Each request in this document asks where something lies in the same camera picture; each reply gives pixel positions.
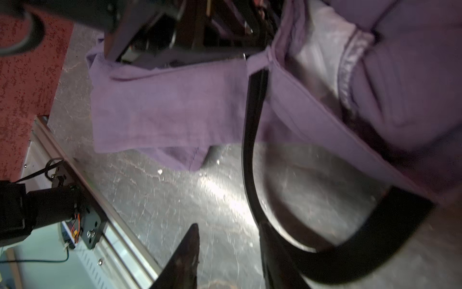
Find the purple towel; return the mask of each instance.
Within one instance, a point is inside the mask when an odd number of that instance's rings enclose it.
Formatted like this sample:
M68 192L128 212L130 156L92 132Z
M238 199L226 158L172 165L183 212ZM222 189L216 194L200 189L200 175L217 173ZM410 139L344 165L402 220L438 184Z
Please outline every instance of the purple towel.
M351 5L341 5L343 2L333 0L332 6L367 30L375 27L384 11L394 12L390 7L396 1L364 6L372 15L364 18L361 15L367 11L348 10ZM304 0L286 0L271 47L247 62L232 59L147 71L106 62L99 44L87 56L94 85L91 115L95 150L138 149L166 166L197 169L209 146L241 141L248 75L268 67L259 140L313 142L387 184L433 201L451 200L460 192L462 179L462 125L457 114L462 104L455 85L461 77L460 71L454 70L462 66L462 57L454 59L460 54L454 50L460 47L462 37L455 37L460 29L439 27L435 35L421 35L417 29L391 42L382 39L356 66L349 101L387 145L405 152L390 164L285 69L286 56L295 55L304 44L306 14ZM438 38L439 33L449 38ZM436 61L435 54L445 51L450 54ZM404 77L405 85L396 81L397 75ZM416 129L420 131L413 137Z
M240 143L247 96L244 59L145 70L111 63L103 39L87 56L95 151L137 149L166 167L197 170L210 146ZM300 141L264 105L257 140Z

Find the black curved metal frame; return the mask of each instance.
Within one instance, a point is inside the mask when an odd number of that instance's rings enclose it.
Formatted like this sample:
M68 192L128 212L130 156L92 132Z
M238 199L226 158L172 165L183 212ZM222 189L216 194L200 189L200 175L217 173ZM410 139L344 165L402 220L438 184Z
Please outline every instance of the black curved metal frame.
M343 244L321 252L303 251L271 226L258 199L253 177L253 150L268 70L249 79L242 143L243 180L247 200L260 229L263 270L268 288L309 288L300 274L325 284L340 284L366 276L386 262L413 234L434 204L392 187L358 231Z
M0 47L0 56L15 55L36 48L45 36L45 26L40 18L26 10L22 11L23 18L30 22L29 31L24 38L11 46Z

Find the red carpet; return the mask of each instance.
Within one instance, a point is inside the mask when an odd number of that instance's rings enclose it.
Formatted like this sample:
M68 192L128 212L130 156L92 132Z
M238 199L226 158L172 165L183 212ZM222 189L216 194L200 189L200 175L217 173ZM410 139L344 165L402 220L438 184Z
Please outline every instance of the red carpet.
M0 58L0 180L16 180L35 115L50 113L73 24L39 14L46 36L38 48ZM0 46L22 39L28 23L0 15Z

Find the black cable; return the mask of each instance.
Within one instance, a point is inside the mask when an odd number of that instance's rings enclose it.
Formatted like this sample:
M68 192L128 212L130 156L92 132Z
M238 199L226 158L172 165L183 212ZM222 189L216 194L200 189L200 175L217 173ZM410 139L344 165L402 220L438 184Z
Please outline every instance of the black cable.
M242 171L244 189L256 224L268 224L255 188L253 150L266 93L267 72L250 76L244 119ZM308 279L324 284L341 284L366 276L385 263L409 239L435 205L411 192L391 187L364 224L342 244L320 252L308 252L292 245L275 230L297 270Z
M0 261L0 264L3 263L64 263L69 260L69 249L66 248L67 252L67 257L64 260L36 260L36 259L30 259L30 260L9 260L9 261Z
M21 178L21 179L17 180L16 182L14 182L14 184L20 183L22 181L26 181L26 180L31 179L31 178L34 178L34 177L39 176L39 175L41 175L43 173L47 173L49 170L56 168L57 166L59 166L63 162L64 162L64 160L61 160L61 161L59 161L59 162L57 162L55 164L52 164L52 165L50 165L48 167L46 166L44 169L41 169L38 172L35 172L33 174L28 175L27 177L24 177L24 178Z
M77 221L77 216L75 216L75 218L74 218L74 223L72 223L72 227L75 226L75 222L76 222L76 221Z
M49 160L49 161L47 162L47 164L45 165L45 168L49 168L50 165L51 165L54 161L56 161L56 160L61 161L62 158L54 158L54 159ZM48 175L48 171L45 172L45 177L46 177L50 182L53 182L53 178L50 177L50 176Z

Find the black metal bracket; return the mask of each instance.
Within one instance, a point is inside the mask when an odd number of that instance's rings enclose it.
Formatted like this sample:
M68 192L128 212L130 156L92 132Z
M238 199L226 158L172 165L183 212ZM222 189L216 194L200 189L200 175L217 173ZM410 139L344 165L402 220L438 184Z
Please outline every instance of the black metal bracket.
M185 1L180 18L162 13L148 16L147 3L131 4L125 18L134 18L140 6L145 7L143 10L146 12L138 13L136 19L122 21L117 31L106 36L105 56L112 61L152 69L241 57L262 51L275 33L268 24L270 21L261 19L251 1L233 2L242 17L240 20L223 0ZM149 17L153 20L146 24ZM228 35L222 36L217 25Z
M49 169L46 167L19 181ZM26 192L25 184L17 182L0 181L0 246L20 242L34 229L72 218L81 203L80 193L71 185Z
M37 15L20 8L17 13L20 18L29 21L29 31L20 42L9 47L0 47L0 56L15 55L32 50L42 42L45 36L45 26Z
M76 208L81 216L80 238L88 249L93 249L103 235L108 219L105 212L66 162L56 168L52 186L71 186L80 193L81 202Z
M371 273L400 249L435 205L411 192L392 187L359 230L343 244L317 253L293 246L270 225L260 205L253 177L253 150L267 82L267 70L258 71L250 77L242 145L243 181L247 200L255 222L260 227L263 248L273 249L268 252L262 249L263 267L265 263L273 264L272 268L279 272L282 269L293 270L290 274L300 272L311 280L326 284L347 283ZM295 267L282 268L275 265L275 258L288 262L285 253L272 255L277 247L283 248ZM273 274L270 283L287 284L287 280L280 276Z

